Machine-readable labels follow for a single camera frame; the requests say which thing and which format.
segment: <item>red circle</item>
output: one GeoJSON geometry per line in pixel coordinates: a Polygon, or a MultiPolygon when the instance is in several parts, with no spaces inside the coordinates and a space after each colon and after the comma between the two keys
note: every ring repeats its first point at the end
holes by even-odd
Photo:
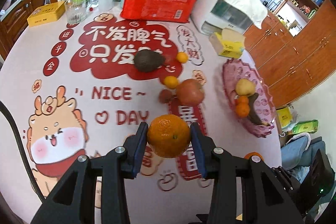
{"type": "Polygon", "coordinates": [[[67,24],[67,28],[75,28],[77,25],[78,25],[79,23],[77,23],[77,24],[67,24]]]}
{"type": "Polygon", "coordinates": [[[60,41],[51,49],[52,56],[59,56],[62,52],[64,52],[67,47],[67,43],[65,41],[60,41]]]}
{"type": "Polygon", "coordinates": [[[50,58],[43,67],[43,74],[45,76],[52,75],[58,68],[59,60],[57,57],[50,58]]]}
{"type": "Polygon", "coordinates": [[[59,35],[59,40],[67,40],[70,37],[72,37],[72,35],[74,34],[73,29],[66,29],[65,31],[61,32],[61,34],[59,35]]]}

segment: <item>green package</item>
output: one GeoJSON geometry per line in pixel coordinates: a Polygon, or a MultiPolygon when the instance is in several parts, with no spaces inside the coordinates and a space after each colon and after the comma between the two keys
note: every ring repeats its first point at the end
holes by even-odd
{"type": "Polygon", "coordinates": [[[306,122],[298,122],[288,134],[299,134],[302,132],[315,133],[318,129],[319,121],[311,120],[306,122]]]}

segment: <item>black cable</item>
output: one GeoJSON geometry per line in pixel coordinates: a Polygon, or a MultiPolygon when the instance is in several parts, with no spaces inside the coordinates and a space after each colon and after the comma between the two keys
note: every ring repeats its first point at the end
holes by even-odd
{"type": "Polygon", "coordinates": [[[30,165],[29,165],[29,162],[28,162],[28,159],[27,159],[27,156],[26,156],[26,152],[25,152],[25,149],[24,149],[22,141],[21,141],[21,136],[20,136],[19,130],[17,129],[16,123],[13,119],[12,114],[9,112],[9,110],[6,108],[6,106],[1,101],[0,101],[0,111],[5,116],[5,118],[7,119],[7,121],[9,122],[9,124],[10,124],[10,126],[13,130],[14,137],[15,137],[15,140],[16,140],[16,144],[17,144],[17,147],[19,148],[21,159],[22,159],[23,164],[26,168],[26,172],[28,174],[30,182],[33,186],[33,189],[34,189],[35,193],[37,194],[37,196],[39,197],[41,202],[43,202],[43,201],[45,201],[45,198],[44,198],[39,186],[37,185],[37,182],[34,178],[33,172],[30,168],[30,165]]]}

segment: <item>metal screw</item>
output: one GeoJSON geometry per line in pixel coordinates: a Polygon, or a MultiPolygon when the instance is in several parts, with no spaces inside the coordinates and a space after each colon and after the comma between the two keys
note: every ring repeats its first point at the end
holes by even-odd
{"type": "Polygon", "coordinates": [[[253,155],[253,156],[251,157],[251,159],[252,159],[252,161],[254,161],[254,162],[260,162],[260,161],[261,161],[261,158],[260,158],[259,156],[257,156],[257,155],[253,155]]]}
{"type": "Polygon", "coordinates": [[[223,154],[224,153],[224,149],[221,148],[221,147],[215,147],[213,149],[213,151],[216,153],[216,154],[223,154]]]}
{"type": "Polygon", "coordinates": [[[123,147],[123,146],[118,146],[116,149],[115,149],[115,151],[117,152],[117,153],[123,153],[124,151],[125,151],[125,148],[123,147]]]}
{"type": "Polygon", "coordinates": [[[81,156],[79,156],[79,157],[77,158],[77,160],[78,160],[79,162],[85,162],[85,161],[87,160],[87,156],[85,156],[85,155],[81,155],[81,156]]]}

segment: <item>barcode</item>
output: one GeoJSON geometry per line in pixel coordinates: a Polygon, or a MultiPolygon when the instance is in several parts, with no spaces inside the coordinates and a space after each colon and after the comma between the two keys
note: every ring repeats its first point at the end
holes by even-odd
{"type": "Polygon", "coordinates": [[[183,12],[183,10],[177,10],[176,13],[175,13],[174,18],[176,18],[176,19],[181,18],[182,12],[183,12]]]}

